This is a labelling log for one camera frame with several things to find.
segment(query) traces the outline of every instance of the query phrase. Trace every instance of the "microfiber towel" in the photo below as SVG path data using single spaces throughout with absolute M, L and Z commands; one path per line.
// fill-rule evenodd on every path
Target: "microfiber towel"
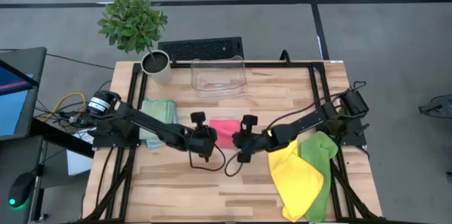
M 299 147 L 300 157 L 323 175 L 323 186 L 309 210 L 306 219 L 312 222 L 325 220 L 326 203 L 331 188 L 330 159 L 338 152 L 338 146 L 325 133 L 319 131 Z
M 232 135 L 240 130 L 239 120 L 210 120 L 209 127 L 217 131 L 217 141 L 215 143 L 218 147 L 235 149 Z
M 172 100 L 145 99 L 140 111 L 166 124 L 177 123 L 176 103 Z M 164 145 L 157 135 L 145 129 L 140 129 L 140 139 L 145 140 L 148 149 Z
M 295 222 L 312 205 L 323 185 L 323 176 L 298 155 L 298 139 L 287 148 L 268 153 L 268 165 L 284 207 L 282 215 Z

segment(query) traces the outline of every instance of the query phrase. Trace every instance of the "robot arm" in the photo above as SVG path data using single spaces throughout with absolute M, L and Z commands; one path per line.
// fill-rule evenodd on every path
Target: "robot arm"
M 134 129 L 140 127 L 156 134 L 167 146 L 179 151 L 197 153 L 207 162 L 217 140 L 215 130 L 203 125 L 206 120 L 203 112 L 191 114 L 191 121 L 196 123 L 195 129 L 181 124 L 165 124 L 122 102 L 118 94 L 106 90 L 95 94 L 88 105 L 88 112 L 100 124 L 96 131 L 89 132 L 95 137 L 95 141 L 96 136 L 116 136 L 125 141 L 131 140 L 131 137 L 135 139 Z
M 316 111 L 290 124 L 270 126 L 260 134 L 251 132 L 252 126 L 257 125 L 258 118 L 252 115 L 245 115 L 240 131 L 232 135 L 234 145 L 241 150 L 241 153 L 237 156 L 237 161 L 249 163 L 251 155 L 259 151 L 273 152 L 285 148 L 299 134 L 317 125 L 333 120 L 347 122 L 352 119 L 362 118 L 369 111 L 357 90 L 349 89 L 335 96 L 335 99 L 340 99 L 347 115 L 338 114 L 333 102 L 326 102 Z M 205 158 L 206 161 L 212 155 L 217 140 L 216 131 L 203 125 L 206 120 L 203 112 L 191 114 L 191 121 L 196 123 L 195 129 L 187 128 L 181 124 L 164 124 L 134 109 L 130 104 L 122 102 L 119 95 L 109 91 L 96 93 L 88 105 L 88 111 L 90 116 L 109 124 L 107 131 L 99 128 L 97 131 L 91 131 L 90 134 L 94 137 L 105 136 L 105 134 L 107 134 L 106 136 L 112 136 L 114 134 L 114 136 L 122 138 L 131 138 L 131 136 L 135 136 L 131 132 L 137 126 L 155 133 L 167 146 L 179 151 L 197 153 L 200 157 Z
M 245 115 L 242 120 L 242 127 L 233 137 L 234 145 L 241 150 L 237 156 L 240 163 L 249 163 L 251 155 L 259 151 L 273 152 L 289 145 L 296 137 L 324 122 L 332 120 L 342 120 L 343 122 L 352 119 L 359 119 L 369 111 L 361 94 L 357 90 L 346 90 L 337 95 L 340 99 L 347 115 L 338 114 L 333 102 L 326 102 L 316 111 L 290 123 L 278 124 L 264 130 L 261 134 L 252 133 L 252 126 L 257 125 L 257 117 Z

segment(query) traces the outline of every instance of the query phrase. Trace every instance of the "mint green cloth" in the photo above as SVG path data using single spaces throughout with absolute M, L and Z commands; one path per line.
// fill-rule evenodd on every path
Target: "mint green cloth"
M 172 100 L 149 100 L 146 98 L 143 100 L 140 111 L 166 124 L 177 123 L 176 103 Z M 140 129 L 140 139 L 146 142 L 148 149 L 164 145 L 156 134 L 145 129 Z
M 323 175 L 323 186 L 304 217 L 312 222 L 325 220 L 326 203 L 331 188 L 330 159 L 338 152 L 338 146 L 325 133 L 319 131 L 299 145 L 299 156 Z

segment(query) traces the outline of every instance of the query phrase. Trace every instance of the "white paper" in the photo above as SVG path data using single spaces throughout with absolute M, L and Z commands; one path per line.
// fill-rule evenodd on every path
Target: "white paper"
M 73 136 L 76 138 L 82 137 L 82 140 L 93 144 L 93 137 L 86 133 L 93 129 L 84 129 L 75 133 Z M 88 171 L 91 169 L 91 165 L 93 164 L 93 159 L 80 155 L 78 153 L 74 153 L 73 151 L 66 151 L 68 156 L 68 175 L 74 176 L 78 175 L 82 172 Z

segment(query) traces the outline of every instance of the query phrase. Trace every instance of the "pink cloth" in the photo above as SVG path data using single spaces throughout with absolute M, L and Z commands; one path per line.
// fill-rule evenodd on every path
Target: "pink cloth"
M 217 131 L 217 141 L 215 143 L 218 147 L 235 149 L 232 135 L 240 130 L 239 120 L 211 120 L 209 127 Z

